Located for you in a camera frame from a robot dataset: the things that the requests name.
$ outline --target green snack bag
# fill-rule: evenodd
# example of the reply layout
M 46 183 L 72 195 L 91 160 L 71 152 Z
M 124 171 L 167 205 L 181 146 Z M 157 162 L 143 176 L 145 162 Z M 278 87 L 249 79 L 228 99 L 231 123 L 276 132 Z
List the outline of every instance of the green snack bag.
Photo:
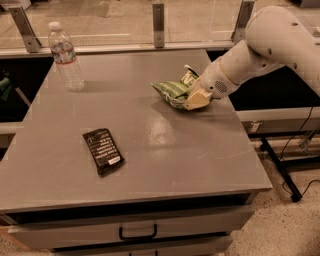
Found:
M 190 68 L 185 66 L 188 71 L 178 82 L 165 81 L 152 83 L 151 86 L 168 102 L 172 107 L 186 109 L 183 105 L 191 92 L 191 86 L 199 76 Z

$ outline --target floor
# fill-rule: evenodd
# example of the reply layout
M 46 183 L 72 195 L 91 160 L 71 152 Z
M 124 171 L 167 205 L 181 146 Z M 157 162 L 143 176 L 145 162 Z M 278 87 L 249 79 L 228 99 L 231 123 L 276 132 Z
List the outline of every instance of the floor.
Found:
M 236 22 L 239 0 L 51 0 L 34 1 L 27 9 L 27 15 L 36 34 L 45 46 L 47 25 L 59 20 L 73 35 L 79 45 L 148 43 L 152 41 L 151 3 L 164 2 L 166 9 L 166 38 L 168 41 L 224 40 L 229 38 Z M 292 10 L 306 28 L 312 32 L 320 26 L 320 9 L 299 9 L 297 1 L 257 0 L 255 8 L 266 5 L 281 5 Z M 136 17 L 136 12 L 145 15 Z M 0 14 L 1 49 L 23 47 L 12 18 L 8 13 Z M 206 33 L 199 28 L 205 27 Z M 272 138 L 272 146 L 281 152 L 288 138 Z M 298 146 L 299 138 L 291 141 L 285 157 L 305 154 Z M 244 228 L 231 235 L 234 242 L 226 256 L 319 256 L 320 255 L 320 183 L 314 182 L 298 203 L 292 203 L 290 195 L 283 189 L 283 179 L 265 152 L 259 149 L 259 140 L 252 140 L 257 154 L 272 181 L 274 188 L 259 194 L 253 206 L 253 217 Z M 314 154 L 320 152 L 320 139 L 309 146 Z M 320 169 L 293 172 L 293 180 L 300 191 L 309 182 L 320 179 Z M 48 252 L 25 251 L 7 237 L 0 235 L 0 256 L 48 256 Z

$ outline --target drawer handle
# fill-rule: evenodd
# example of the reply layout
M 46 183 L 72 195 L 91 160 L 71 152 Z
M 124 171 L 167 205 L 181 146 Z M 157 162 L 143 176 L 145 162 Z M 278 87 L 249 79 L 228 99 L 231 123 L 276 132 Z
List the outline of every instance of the drawer handle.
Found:
M 154 252 L 154 256 L 158 256 L 158 251 Z
M 119 237 L 122 241 L 133 241 L 133 240 L 145 240 L 145 239 L 152 239 L 157 235 L 158 227 L 157 224 L 153 225 L 153 233 L 151 235 L 147 236 L 134 236 L 134 237 L 128 237 L 123 235 L 123 228 L 119 228 Z

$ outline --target bottle label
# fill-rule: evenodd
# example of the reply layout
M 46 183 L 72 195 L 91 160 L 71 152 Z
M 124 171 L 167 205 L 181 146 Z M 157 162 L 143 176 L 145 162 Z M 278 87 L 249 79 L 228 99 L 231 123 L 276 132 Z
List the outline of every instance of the bottle label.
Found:
M 51 50 L 51 52 L 53 59 L 57 64 L 69 64 L 77 59 L 73 48 L 59 52 Z

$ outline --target metal stand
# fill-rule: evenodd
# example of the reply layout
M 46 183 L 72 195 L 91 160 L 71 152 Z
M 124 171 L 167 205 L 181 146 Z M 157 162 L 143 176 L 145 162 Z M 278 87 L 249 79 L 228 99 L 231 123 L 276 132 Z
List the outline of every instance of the metal stand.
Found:
M 260 149 L 262 151 L 266 150 L 269 156 L 271 157 L 272 161 L 275 163 L 278 171 L 280 172 L 280 174 L 282 175 L 282 177 L 284 178 L 285 182 L 287 183 L 288 187 L 292 192 L 292 195 L 291 195 L 292 201 L 299 202 L 302 199 L 302 194 L 300 193 L 299 189 L 296 187 L 295 183 L 291 179 L 289 175 L 288 167 L 312 164 L 312 163 L 320 163 L 320 156 L 281 161 L 278 158 L 278 156 L 275 154 L 274 150 L 270 146 L 267 139 L 262 138 L 261 141 L 262 141 L 262 145 Z

